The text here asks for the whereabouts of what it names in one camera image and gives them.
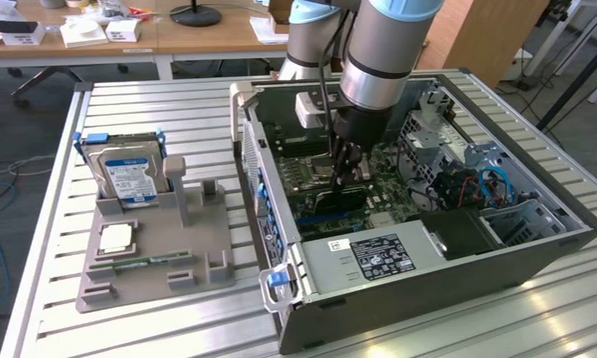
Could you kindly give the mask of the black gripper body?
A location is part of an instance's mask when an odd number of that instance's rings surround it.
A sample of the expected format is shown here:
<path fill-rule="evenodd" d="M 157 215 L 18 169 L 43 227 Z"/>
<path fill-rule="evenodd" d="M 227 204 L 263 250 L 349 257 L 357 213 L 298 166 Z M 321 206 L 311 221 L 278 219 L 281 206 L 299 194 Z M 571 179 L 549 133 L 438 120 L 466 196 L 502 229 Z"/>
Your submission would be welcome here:
<path fill-rule="evenodd" d="M 347 142 L 361 149 L 371 149 L 382 138 L 387 122 L 387 108 L 369 110 L 354 106 L 335 109 L 329 134 L 329 148 L 333 149 L 338 142 Z"/>

